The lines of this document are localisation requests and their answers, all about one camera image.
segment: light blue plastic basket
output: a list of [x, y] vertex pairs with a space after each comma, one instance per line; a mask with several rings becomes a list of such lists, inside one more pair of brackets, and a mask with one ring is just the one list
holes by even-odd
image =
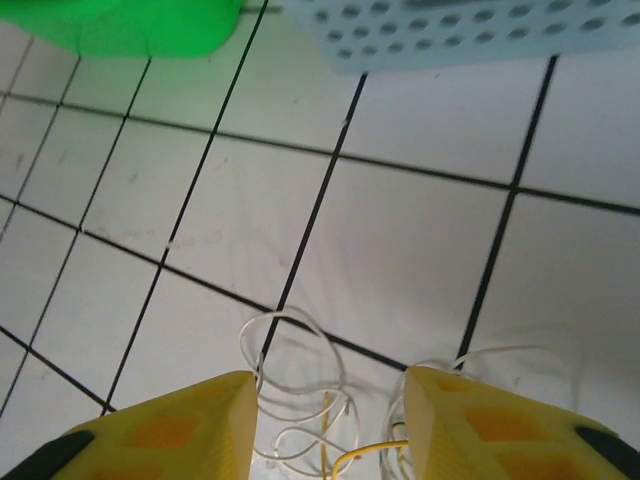
[[640, 45], [639, 0], [282, 0], [344, 73]]

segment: floor tile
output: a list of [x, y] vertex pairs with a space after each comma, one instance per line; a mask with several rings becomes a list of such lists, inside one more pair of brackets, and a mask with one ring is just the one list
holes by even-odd
[[631, 216], [517, 199], [471, 350], [536, 344], [561, 360], [486, 355], [482, 378], [566, 408], [566, 365], [579, 383], [578, 412], [638, 447], [639, 237]]
[[65, 103], [124, 114], [146, 64], [146, 58], [83, 58]]
[[132, 113], [213, 128], [255, 25], [245, 15], [227, 42], [199, 59], [153, 59]]
[[21, 200], [79, 224], [120, 123], [73, 110], [58, 112]]
[[640, 205], [638, 82], [640, 49], [560, 57], [523, 184]]
[[160, 258], [206, 142], [204, 134], [127, 122], [85, 228]]
[[153, 265], [80, 236], [34, 348], [106, 397], [154, 274]]
[[371, 75], [343, 153], [509, 182], [546, 64]]
[[97, 417], [100, 410], [80, 390], [29, 356], [0, 419], [0, 475], [48, 441]]
[[277, 302], [329, 157], [216, 139], [168, 262]]
[[0, 405], [11, 388], [24, 352], [16, 342], [0, 333]]
[[29, 342], [73, 231], [17, 208], [0, 243], [0, 324]]
[[0, 193], [18, 196], [54, 109], [7, 99], [0, 112]]
[[358, 83], [284, 15], [265, 15], [220, 129], [333, 150]]
[[504, 193], [338, 163], [288, 302], [405, 363], [453, 360]]
[[[383, 419], [388, 410], [388, 403], [394, 384], [400, 372], [383, 364], [368, 359], [350, 350], [337, 347], [345, 364], [346, 392], [349, 393], [360, 415], [360, 446], [379, 442], [383, 427]], [[335, 357], [329, 347], [318, 337], [305, 332], [297, 327], [280, 323], [274, 343], [269, 350], [265, 361], [265, 372], [275, 381], [288, 387], [307, 387], [333, 383], [338, 378], [338, 368]], [[301, 417], [321, 410], [323, 394], [310, 396], [290, 396], [278, 392], [268, 385], [263, 387], [265, 396], [269, 396], [283, 403], [294, 403], [297, 408], [273, 408], [274, 413], [283, 417]], [[329, 439], [343, 447], [353, 447], [353, 438], [356, 431], [354, 416], [343, 417], [332, 428]], [[258, 417], [258, 429], [256, 434], [256, 448], [265, 453], [272, 453], [271, 443], [274, 437], [291, 424], [278, 422], [264, 415]], [[321, 423], [309, 423], [305, 427], [320, 433]], [[283, 454], [294, 454], [303, 450], [310, 442], [308, 438], [291, 435], [283, 440]], [[327, 451], [330, 463], [338, 458], [339, 452]], [[320, 467], [320, 449], [316, 447], [306, 457], [316, 468]], [[309, 470], [308, 465], [297, 464], [304, 470]], [[284, 467], [270, 465], [264, 460], [256, 460], [252, 465], [252, 479], [263, 478], [299, 478]], [[351, 479], [378, 479], [380, 467], [378, 455], [375, 453], [363, 455], [360, 460], [340, 478]]]
[[28, 44], [28, 34], [8, 23], [0, 23], [0, 91], [9, 89]]
[[246, 370], [236, 338], [242, 324], [256, 313], [163, 272], [112, 404], [124, 408], [223, 373]]
[[12, 92], [47, 100], [60, 100], [77, 57], [41, 40], [35, 40], [20, 69]]

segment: green plastic object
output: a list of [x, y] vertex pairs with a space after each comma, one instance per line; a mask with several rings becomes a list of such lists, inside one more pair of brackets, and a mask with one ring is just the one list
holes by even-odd
[[0, 18], [83, 56], [197, 57], [229, 37], [244, 0], [0, 0]]

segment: white tile floor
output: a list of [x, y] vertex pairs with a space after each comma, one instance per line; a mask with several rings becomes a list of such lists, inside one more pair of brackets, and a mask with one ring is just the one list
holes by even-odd
[[[285, 304], [340, 345], [364, 442], [404, 365], [534, 343], [562, 362], [467, 368], [638, 447], [640, 50], [359, 79], [248, 10], [188, 61], [78, 62], [0, 25], [0, 475], [104, 408], [245, 368], [240, 326]], [[321, 378], [323, 349], [281, 323], [266, 362]]]

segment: white wire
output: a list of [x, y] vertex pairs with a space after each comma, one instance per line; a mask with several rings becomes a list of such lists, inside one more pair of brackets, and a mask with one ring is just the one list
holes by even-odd
[[[572, 374], [572, 371], [569, 367], [567, 367], [565, 365], [564, 359], [555, 351], [549, 349], [549, 348], [545, 348], [539, 345], [513, 345], [513, 346], [506, 346], [506, 347], [491, 347], [491, 348], [484, 348], [481, 350], [476, 350], [475, 352], [469, 352], [465, 355], [462, 355], [460, 357], [458, 357], [450, 366], [448, 369], [446, 369], [445, 371], [454, 375], [459, 375], [459, 376], [463, 376], [466, 378], [470, 378], [472, 380], [476, 380], [479, 381], [478, 379], [474, 378], [471, 375], [468, 375], [466, 373], [464, 373], [462, 370], [457, 370], [457, 367], [461, 364], [463, 364], [464, 362], [468, 361], [469, 359], [473, 359], [482, 355], [487, 355], [487, 354], [491, 354], [491, 353], [506, 353], [506, 352], [515, 352], [515, 351], [539, 351], [539, 352], [544, 352], [547, 354], [550, 354], [554, 357], [556, 357], [558, 360], [560, 360], [560, 363], [565, 366], [565, 373], [567, 374], [567, 378], [569, 379], [569, 388], [571, 389], [571, 405], [570, 405], [570, 409], [572, 411], [575, 412], [576, 410], [576, 403], [577, 403], [577, 399], [573, 398], [573, 392], [575, 391], [574, 389], [574, 376]], [[433, 364], [434, 362], [431, 360], [423, 360], [420, 361], [418, 363], [414, 363], [413, 365], [411, 365], [412, 367], [415, 366], [429, 366], [430, 364]], [[407, 371], [405, 370], [402, 374], [400, 374], [400, 376], [398, 377], [398, 380], [396, 380], [396, 384], [393, 387], [392, 390], [392, 394], [391, 394], [391, 399], [389, 400], [389, 409], [387, 410], [387, 414], [385, 415], [384, 418], [384, 422], [383, 422], [383, 426], [382, 426], [382, 441], [383, 442], [389, 442], [389, 441], [393, 441], [393, 440], [401, 440], [398, 439], [394, 436], [394, 432], [393, 432], [393, 424], [395, 422], [393, 422], [393, 415], [396, 412], [396, 410], [398, 409], [400, 402], [404, 399], [404, 385], [407, 379]], [[409, 467], [412, 467], [411, 462], [409, 461], [405, 461], [405, 464]], [[381, 450], [380, 451], [380, 467], [382, 469], [382, 474], [383, 474], [383, 478], [392, 478], [394, 480], [400, 480], [399, 477], [396, 475], [396, 473], [394, 472], [394, 470], [391, 468], [391, 465], [389, 463], [389, 451], [388, 450]]]
[[[298, 322], [309, 327], [311, 331], [313, 331], [318, 337], [320, 337], [327, 344], [327, 346], [333, 353], [333, 356], [336, 360], [336, 364], [338, 367], [338, 379], [336, 381], [325, 382], [323, 384], [316, 385], [313, 387], [288, 387], [279, 382], [276, 382], [265, 373], [264, 358], [262, 354], [260, 354], [257, 359], [252, 358], [252, 356], [247, 351], [244, 337], [246, 335], [247, 329], [250, 328], [256, 322], [265, 322], [265, 321], [271, 322], [273, 319], [278, 317], [288, 317], [293, 320], [297, 320]], [[283, 428], [274, 437], [271, 445], [273, 450], [272, 454], [261, 452], [254, 447], [254, 452], [258, 457], [261, 457], [270, 462], [278, 463], [284, 468], [286, 468], [287, 470], [297, 474], [299, 477], [322, 478], [323, 476], [322, 472], [304, 471], [293, 466], [291, 462], [294, 460], [303, 458], [305, 455], [309, 454], [313, 450], [313, 448], [318, 444], [324, 444], [327, 447], [330, 447], [340, 452], [340, 454], [347, 453], [359, 447], [360, 417], [358, 414], [355, 401], [353, 400], [351, 395], [349, 395], [345, 391], [346, 371], [345, 371], [344, 362], [335, 345], [327, 338], [327, 336], [320, 329], [318, 324], [309, 315], [307, 315], [306, 313], [300, 310], [292, 309], [292, 308], [287, 308], [281, 311], [258, 315], [256, 317], [251, 318], [243, 325], [243, 327], [240, 329], [240, 333], [238, 334], [238, 341], [240, 343], [240, 351], [242, 352], [243, 357], [245, 358], [247, 364], [249, 365], [251, 370], [256, 374], [258, 378], [258, 384], [257, 384], [258, 399], [262, 403], [262, 404], [261, 403], [258, 404], [258, 409], [263, 415], [266, 415], [279, 422], [291, 424], [291, 426]], [[505, 353], [505, 352], [513, 352], [513, 351], [528, 351], [528, 350], [541, 351], [547, 354], [551, 354], [559, 358], [561, 363], [564, 365], [563, 359], [553, 350], [550, 350], [548, 348], [544, 348], [538, 345], [516, 345], [516, 346], [507, 346], [507, 347], [485, 348], [482, 350], [477, 350], [475, 352], [469, 352], [457, 358], [448, 368], [444, 368], [443, 370], [454, 375], [460, 375], [466, 378], [470, 378], [472, 380], [477, 380], [471, 375], [464, 373], [461, 370], [457, 370], [456, 368], [462, 363], [481, 355], [487, 355], [491, 353]], [[412, 366], [420, 366], [420, 365], [434, 366], [434, 363], [435, 363], [434, 361], [424, 360], [424, 361], [415, 363]], [[436, 368], [441, 368], [441, 367], [442, 367], [442, 364], [436, 366]], [[571, 370], [568, 367], [567, 367], [566, 373], [570, 380], [570, 387], [572, 388], [571, 390], [572, 396], [574, 396], [573, 392], [575, 390], [573, 389], [573, 375]], [[404, 386], [405, 386], [406, 378], [407, 378], [407, 372], [405, 371], [398, 377], [398, 380], [396, 381], [396, 384], [393, 387], [392, 394], [389, 400], [389, 407], [383, 421], [382, 441], [398, 440], [398, 438], [396, 438], [394, 434], [393, 424], [395, 422], [393, 421], [393, 417], [396, 411], [398, 410], [400, 403], [404, 398]], [[261, 390], [265, 383], [270, 385], [272, 388], [279, 391], [280, 393], [285, 395], [291, 395], [293, 397], [315, 395], [315, 394], [324, 395], [325, 393], [330, 393], [332, 394], [331, 396], [333, 398], [330, 400], [329, 404], [326, 407], [323, 407], [322, 409], [310, 415], [306, 415], [302, 417], [293, 417], [293, 418], [283, 417], [275, 414], [274, 412], [264, 407], [264, 403], [278, 404], [278, 401], [276, 401], [275, 399], [269, 398], [264, 394], [262, 394]], [[575, 411], [575, 400], [576, 399], [574, 398], [572, 401], [572, 410], [574, 411]], [[323, 415], [325, 415], [326, 413], [332, 412], [334, 409], [337, 409], [337, 413], [328, 422], [327, 428], [324, 431], [324, 433], [318, 434], [317, 432], [309, 430], [308, 428], [303, 428], [301, 426], [309, 422], [312, 422], [313, 420], [317, 420], [321, 418]], [[329, 441], [327, 439], [327, 436], [329, 435], [329, 432], [331, 431], [332, 427], [341, 418], [343, 418], [343, 416], [351, 415], [351, 414], [353, 414], [354, 423], [355, 423], [355, 434], [354, 434], [353, 445], [349, 448], [344, 448], [340, 445], [337, 445], [336, 443]], [[280, 445], [286, 436], [293, 433], [305, 435], [313, 439], [313, 441], [308, 446], [301, 449], [300, 451], [291, 455], [284, 456], [280, 453]], [[389, 463], [388, 453], [389, 453], [388, 450], [382, 450], [380, 452], [380, 467], [382, 470], [383, 478], [389, 478], [390, 476], [395, 480], [399, 480], [399, 477], [396, 475], [395, 471], [391, 468], [391, 465]], [[339, 473], [342, 474], [347, 469], [349, 469], [349, 467], [351, 467], [351, 465], [353, 464], [354, 460], [355, 458], [352, 458], [349, 461], [345, 462], [345, 464], [340, 469]], [[409, 467], [409, 470], [411, 470], [413, 465], [409, 460], [405, 458], [403, 460], [403, 466]]]
[[[251, 326], [254, 325], [255, 323], [267, 322], [267, 321], [271, 323], [273, 319], [279, 318], [279, 317], [288, 317], [306, 325], [327, 344], [327, 346], [333, 353], [333, 356], [336, 360], [336, 364], [338, 367], [337, 380], [332, 382], [331, 381], [325, 382], [320, 385], [315, 385], [313, 387], [288, 387], [279, 382], [276, 382], [275, 380], [273, 380], [273, 378], [271, 378], [269, 375], [265, 373], [265, 365], [264, 365], [264, 359], [262, 357], [262, 354], [260, 354], [257, 359], [252, 358], [252, 356], [249, 354], [247, 350], [247, 346], [245, 343], [245, 336], [246, 336], [247, 329], [251, 328]], [[273, 443], [271, 445], [271, 448], [273, 450], [272, 454], [261, 452], [254, 447], [253, 450], [258, 457], [263, 458], [267, 461], [278, 463], [284, 468], [286, 468], [287, 470], [297, 474], [299, 477], [322, 478], [323, 476], [322, 472], [301, 470], [300, 468], [292, 465], [291, 462], [294, 460], [298, 460], [304, 457], [305, 455], [309, 454], [309, 452], [311, 452], [313, 448], [318, 444], [324, 444], [327, 447], [330, 447], [340, 452], [340, 454], [347, 453], [351, 450], [355, 450], [360, 447], [360, 417], [358, 414], [358, 409], [356, 407], [355, 401], [353, 400], [351, 395], [349, 395], [345, 391], [346, 371], [344, 367], [344, 362], [342, 360], [342, 357], [340, 356], [340, 353], [338, 352], [338, 349], [327, 338], [327, 336], [320, 329], [318, 324], [309, 315], [307, 315], [306, 313], [300, 310], [292, 309], [292, 308], [287, 308], [277, 312], [270, 312], [270, 313], [265, 313], [263, 315], [258, 315], [256, 317], [249, 319], [242, 326], [238, 334], [238, 342], [240, 344], [240, 351], [242, 352], [242, 356], [244, 357], [247, 364], [249, 365], [249, 368], [251, 368], [253, 373], [258, 378], [257, 391], [258, 391], [258, 400], [259, 400], [259, 403], [258, 403], [259, 411], [263, 415], [270, 417], [274, 420], [277, 420], [279, 422], [283, 422], [286, 424], [291, 424], [291, 426], [282, 429], [274, 437]], [[302, 416], [302, 417], [293, 417], [293, 418], [283, 417], [265, 408], [264, 406], [265, 403], [277, 404], [278, 401], [262, 394], [261, 391], [262, 391], [262, 386], [264, 384], [271, 386], [272, 388], [274, 388], [275, 390], [279, 391], [282, 394], [291, 395], [293, 397], [315, 395], [315, 394], [324, 396], [325, 393], [329, 393], [329, 394], [332, 394], [330, 395], [330, 397], [333, 397], [333, 398], [331, 398], [331, 400], [329, 401], [329, 404], [326, 407], [323, 407], [321, 410], [313, 414]], [[303, 428], [301, 426], [309, 422], [312, 422], [313, 420], [321, 418], [323, 415], [325, 415], [325, 413], [330, 413], [334, 411], [334, 409], [337, 409], [337, 413], [327, 423], [327, 428], [324, 433], [318, 434], [308, 428]], [[331, 428], [334, 425], [336, 425], [340, 419], [342, 419], [344, 416], [347, 416], [347, 415], [353, 416], [353, 423], [355, 424], [355, 433], [354, 433], [353, 444], [348, 448], [343, 448], [340, 445], [337, 445], [329, 441], [327, 439], [327, 436], [329, 435]], [[283, 456], [280, 453], [280, 445], [282, 443], [282, 440], [286, 436], [291, 435], [293, 433], [305, 435], [313, 439], [313, 441], [302, 450], [292, 455]], [[355, 458], [345, 462], [345, 464], [340, 468], [339, 472], [341, 474], [346, 472], [349, 469], [349, 467], [351, 467], [354, 461], [355, 461]]]

